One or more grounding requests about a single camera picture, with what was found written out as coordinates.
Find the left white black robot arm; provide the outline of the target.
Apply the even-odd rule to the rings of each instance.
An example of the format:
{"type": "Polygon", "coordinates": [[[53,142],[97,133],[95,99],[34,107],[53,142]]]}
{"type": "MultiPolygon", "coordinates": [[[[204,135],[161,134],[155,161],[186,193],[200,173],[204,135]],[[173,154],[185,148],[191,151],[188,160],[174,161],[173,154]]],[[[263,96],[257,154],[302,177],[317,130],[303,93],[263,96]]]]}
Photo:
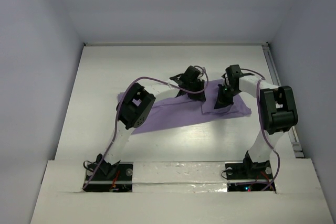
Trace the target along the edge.
{"type": "Polygon", "coordinates": [[[204,102],[207,85],[207,73],[200,66],[189,66],[184,73],[168,81],[150,77],[133,81],[118,102],[113,135],[105,152],[97,156],[94,172],[104,179],[115,176],[125,144],[133,131],[145,122],[156,102],[182,95],[204,102]]]}

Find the purple t shirt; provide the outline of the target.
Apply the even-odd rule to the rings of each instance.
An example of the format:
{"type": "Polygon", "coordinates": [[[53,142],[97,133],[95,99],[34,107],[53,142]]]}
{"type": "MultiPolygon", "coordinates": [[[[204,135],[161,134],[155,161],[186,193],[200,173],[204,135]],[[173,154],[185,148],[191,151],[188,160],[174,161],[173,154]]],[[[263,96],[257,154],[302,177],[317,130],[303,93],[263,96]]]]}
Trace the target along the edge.
{"type": "Polygon", "coordinates": [[[239,95],[234,97],[234,104],[215,109],[219,84],[220,80],[208,82],[205,89],[205,102],[193,101],[186,95],[155,102],[147,119],[140,127],[132,131],[132,134],[190,126],[218,119],[250,116],[251,109],[239,95]]]}

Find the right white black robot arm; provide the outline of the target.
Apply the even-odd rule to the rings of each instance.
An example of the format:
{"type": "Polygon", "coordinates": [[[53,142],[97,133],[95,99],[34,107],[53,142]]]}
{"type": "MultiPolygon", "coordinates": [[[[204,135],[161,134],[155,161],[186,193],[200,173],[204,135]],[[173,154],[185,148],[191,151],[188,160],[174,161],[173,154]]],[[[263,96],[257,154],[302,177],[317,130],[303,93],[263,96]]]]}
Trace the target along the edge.
{"type": "Polygon", "coordinates": [[[239,65],[230,65],[223,74],[223,83],[218,87],[215,109],[233,105],[234,97],[245,92],[256,98],[260,131],[252,147],[240,163],[226,164],[228,180],[257,179],[270,169],[270,155],[281,136],[298,123],[298,113],[290,86],[276,86],[257,77],[251,70],[239,65]]]}

